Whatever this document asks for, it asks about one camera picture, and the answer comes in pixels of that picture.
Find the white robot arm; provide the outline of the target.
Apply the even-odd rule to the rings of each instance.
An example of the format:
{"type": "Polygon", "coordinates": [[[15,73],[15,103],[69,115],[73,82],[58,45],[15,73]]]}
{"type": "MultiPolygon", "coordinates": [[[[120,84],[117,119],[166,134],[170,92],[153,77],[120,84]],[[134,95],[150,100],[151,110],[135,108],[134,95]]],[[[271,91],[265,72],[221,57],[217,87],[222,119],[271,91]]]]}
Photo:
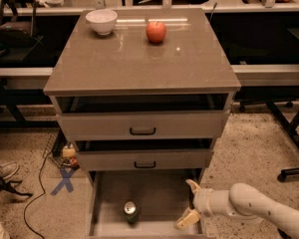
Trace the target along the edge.
{"type": "Polygon", "coordinates": [[[176,229],[186,229],[203,217],[223,215],[239,221],[267,220],[292,239],[299,239],[299,210],[281,204],[256,188],[235,183],[228,190],[202,188],[195,181],[186,181],[193,194],[188,207],[175,222],[176,229]]]}

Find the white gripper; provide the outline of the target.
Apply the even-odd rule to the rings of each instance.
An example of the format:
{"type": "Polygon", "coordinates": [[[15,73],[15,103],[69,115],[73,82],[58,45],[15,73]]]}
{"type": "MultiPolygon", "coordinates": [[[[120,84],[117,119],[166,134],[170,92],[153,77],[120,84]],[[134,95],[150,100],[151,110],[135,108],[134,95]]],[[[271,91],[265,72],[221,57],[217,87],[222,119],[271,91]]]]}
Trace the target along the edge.
{"type": "Polygon", "coordinates": [[[201,189],[200,185],[191,179],[187,179],[185,182],[194,194],[193,206],[196,210],[186,208],[181,217],[174,223],[176,229],[183,230],[197,223],[200,220],[200,214],[203,216],[228,216],[230,214],[228,190],[201,189]]]}

